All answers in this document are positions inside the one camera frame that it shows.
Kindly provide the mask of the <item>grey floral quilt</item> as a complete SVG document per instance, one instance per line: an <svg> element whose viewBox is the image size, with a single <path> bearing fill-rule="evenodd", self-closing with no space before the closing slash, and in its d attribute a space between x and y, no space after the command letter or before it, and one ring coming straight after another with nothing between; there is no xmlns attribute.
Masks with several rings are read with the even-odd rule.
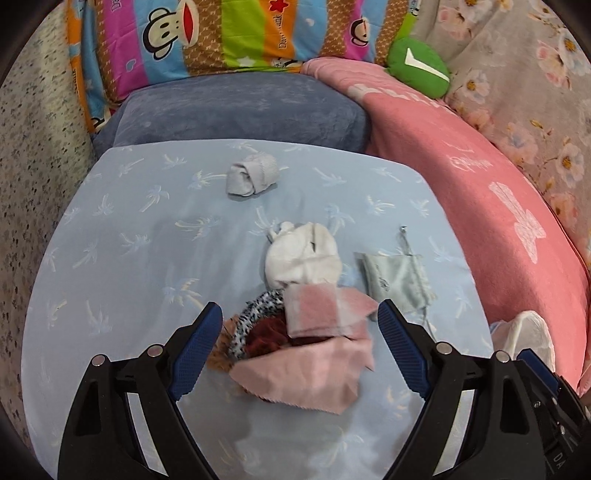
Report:
<svg viewBox="0 0 591 480"><path fill-rule="evenodd" d="M415 38L452 74L449 106L529 179L590 260L590 62L543 1L423 1Z"/></svg>

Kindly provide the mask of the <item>pink white checked cloth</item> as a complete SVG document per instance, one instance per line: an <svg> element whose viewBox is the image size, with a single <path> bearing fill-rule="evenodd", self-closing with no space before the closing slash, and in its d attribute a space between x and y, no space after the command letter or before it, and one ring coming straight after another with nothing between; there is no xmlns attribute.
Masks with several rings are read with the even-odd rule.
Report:
<svg viewBox="0 0 591 480"><path fill-rule="evenodd" d="M367 339L378 303L353 287L331 283L290 285L283 290L287 335L295 338Z"/></svg>

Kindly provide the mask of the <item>leopard print scrunchie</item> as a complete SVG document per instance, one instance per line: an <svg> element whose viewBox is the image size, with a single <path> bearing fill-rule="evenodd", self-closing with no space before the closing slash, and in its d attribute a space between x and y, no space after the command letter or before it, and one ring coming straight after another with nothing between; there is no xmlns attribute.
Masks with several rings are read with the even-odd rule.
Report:
<svg viewBox="0 0 591 480"><path fill-rule="evenodd" d="M283 292L283 289L269 290L246 303L245 309L238 315L235 333L232 334L228 346L228 355L232 360L243 360L247 357L246 337L259 320L276 316L283 311Z"/></svg>

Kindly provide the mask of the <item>pink cloth piece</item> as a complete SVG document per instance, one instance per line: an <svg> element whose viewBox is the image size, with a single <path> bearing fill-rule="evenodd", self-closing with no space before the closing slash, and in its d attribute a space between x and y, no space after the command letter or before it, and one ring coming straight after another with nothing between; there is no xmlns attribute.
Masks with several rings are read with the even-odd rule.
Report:
<svg viewBox="0 0 591 480"><path fill-rule="evenodd" d="M374 368L372 340L335 337L239 361L229 376L260 399L339 415L358 399L363 371Z"/></svg>

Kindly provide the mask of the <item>dark red scrunchie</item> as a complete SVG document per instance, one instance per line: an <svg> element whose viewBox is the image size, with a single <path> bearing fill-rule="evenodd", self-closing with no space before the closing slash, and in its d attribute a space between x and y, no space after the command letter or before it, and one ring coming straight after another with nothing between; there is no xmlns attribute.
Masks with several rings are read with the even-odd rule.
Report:
<svg viewBox="0 0 591 480"><path fill-rule="evenodd" d="M256 322L245 338L246 358L255 358L273 353L274 351L320 343L329 337L295 337L287 334L287 320L283 312L273 317L266 317Z"/></svg>

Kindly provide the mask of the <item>pink towel blanket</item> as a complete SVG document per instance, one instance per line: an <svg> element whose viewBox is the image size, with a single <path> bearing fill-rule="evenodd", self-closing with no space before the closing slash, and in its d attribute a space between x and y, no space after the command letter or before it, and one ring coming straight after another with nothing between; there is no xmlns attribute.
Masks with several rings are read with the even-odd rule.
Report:
<svg viewBox="0 0 591 480"><path fill-rule="evenodd" d="M556 371L590 388L590 280L580 255L514 164L443 101L383 67L339 58L301 68L370 115L368 152L419 172L443 206L472 270L487 319L534 310L546 321Z"/></svg>

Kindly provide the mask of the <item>colourful striped monkey pillow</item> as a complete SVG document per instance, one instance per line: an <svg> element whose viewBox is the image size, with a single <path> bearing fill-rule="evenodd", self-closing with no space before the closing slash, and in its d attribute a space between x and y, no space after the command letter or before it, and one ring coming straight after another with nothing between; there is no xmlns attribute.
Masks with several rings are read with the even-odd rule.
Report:
<svg viewBox="0 0 591 480"><path fill-rule="evenodd" d="M95 134L134 91L190 76L298 71L339 57L384 64L418 1L69 1L70 64Z"/></svg>

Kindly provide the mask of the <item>grey drawstring pouch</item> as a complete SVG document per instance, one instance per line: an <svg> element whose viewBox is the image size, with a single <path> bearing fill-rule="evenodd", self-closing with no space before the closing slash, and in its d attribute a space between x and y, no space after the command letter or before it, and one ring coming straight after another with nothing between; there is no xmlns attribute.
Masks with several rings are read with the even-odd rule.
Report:
<svg viewBox="0 0 591 480"><path fill-rule="evenodd" d="M377 302L392 300L403 314L420 315L422 325L435 337L429 308L437 295L428 279L422 257L411 247L405 225L399 229L398 240L400 252L396 255L356 254L365 274L369 296Z"/></svg>

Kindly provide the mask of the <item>orange patterned scrunchie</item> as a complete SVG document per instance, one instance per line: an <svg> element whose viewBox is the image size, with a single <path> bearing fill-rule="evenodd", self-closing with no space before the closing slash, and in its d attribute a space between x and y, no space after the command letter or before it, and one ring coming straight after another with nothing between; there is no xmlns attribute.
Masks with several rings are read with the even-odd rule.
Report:
<svg viewBox="0 0 591 480"><path fill-rule="evenodd" d="M208 355L205 366L213 371L228 373L235 362L229 354L229 346L235 334L235 327L238 323L238 315L232 316L223 321L221 333Z"/></svg>

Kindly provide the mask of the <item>dark blue velvet cushion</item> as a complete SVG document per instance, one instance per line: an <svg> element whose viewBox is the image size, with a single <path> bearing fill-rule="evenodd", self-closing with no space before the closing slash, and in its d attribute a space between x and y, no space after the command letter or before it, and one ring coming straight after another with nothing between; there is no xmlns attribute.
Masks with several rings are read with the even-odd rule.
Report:
<svg viewBox="0 0 591 480"><path fill-rule="evenodd" d="M247 72L136 90L92 142L97 155L113 147L203 139L280 141L362 153L369 137L366 111L325 83L303 74Z"/></svg>

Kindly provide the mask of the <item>white sock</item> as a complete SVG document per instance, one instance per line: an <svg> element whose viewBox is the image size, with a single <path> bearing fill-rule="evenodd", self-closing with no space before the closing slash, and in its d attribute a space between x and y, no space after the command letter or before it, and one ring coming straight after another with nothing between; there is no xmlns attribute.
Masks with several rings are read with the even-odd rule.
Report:
<svg viewBox="0 0 591 480"><path fill-rule="evenodd" d="M342 260L334 236L320 223L296 226L280 224L267 232L270 246L264 260L264 275L271 289L290 284L336 284L342 275Z"/></svg>

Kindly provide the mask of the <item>rolled grey cloth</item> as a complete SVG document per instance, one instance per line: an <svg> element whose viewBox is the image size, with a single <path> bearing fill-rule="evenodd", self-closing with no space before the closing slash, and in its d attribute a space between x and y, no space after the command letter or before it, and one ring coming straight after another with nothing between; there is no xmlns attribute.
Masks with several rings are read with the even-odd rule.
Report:
<svg viewBox="0 0 591 480"><path fill-rule="evenodd" d="M249 197L266 191L280 179L280 167L273 155L254 153L233 163L226 174L229 195Z"/></svg>

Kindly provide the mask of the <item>green plush cushion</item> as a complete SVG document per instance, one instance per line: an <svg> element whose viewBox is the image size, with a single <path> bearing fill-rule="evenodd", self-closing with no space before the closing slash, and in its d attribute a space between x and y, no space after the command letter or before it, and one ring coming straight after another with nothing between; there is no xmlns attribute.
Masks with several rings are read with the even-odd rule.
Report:
<svg viewBox="0 0 591 480"><path fill-rule="evenodd" d="M394 40L386 61L388 73L431 99L441 99L451 85L451 74L429 45L410 37Z"/></svg>

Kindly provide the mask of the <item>speckled beige bedsheet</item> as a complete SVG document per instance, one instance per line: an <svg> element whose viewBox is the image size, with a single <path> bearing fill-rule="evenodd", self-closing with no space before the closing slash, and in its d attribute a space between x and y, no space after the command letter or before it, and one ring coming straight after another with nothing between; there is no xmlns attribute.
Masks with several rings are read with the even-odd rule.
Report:
<svg viewBox="0 0 591 480"><path fill-rule="evenodd" d="M59 2L1 86L1 406L25 447L27 307L48 242L93 159L69 63L66 4Z"/></svg>

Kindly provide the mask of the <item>white lined trash bin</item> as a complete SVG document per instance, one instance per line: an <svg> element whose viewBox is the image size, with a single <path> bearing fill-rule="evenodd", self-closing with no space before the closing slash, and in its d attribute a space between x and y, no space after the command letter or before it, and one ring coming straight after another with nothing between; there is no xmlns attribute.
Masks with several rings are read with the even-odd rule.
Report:
<svg viewBox="0 0 591 480"><path fill-rule="evenodd" d="M504 350L512 359L525 349L532 349L552 371L556 371L556 354L546 321L533 310L523 311L510 321L490 325L495 350Z"/></svg>

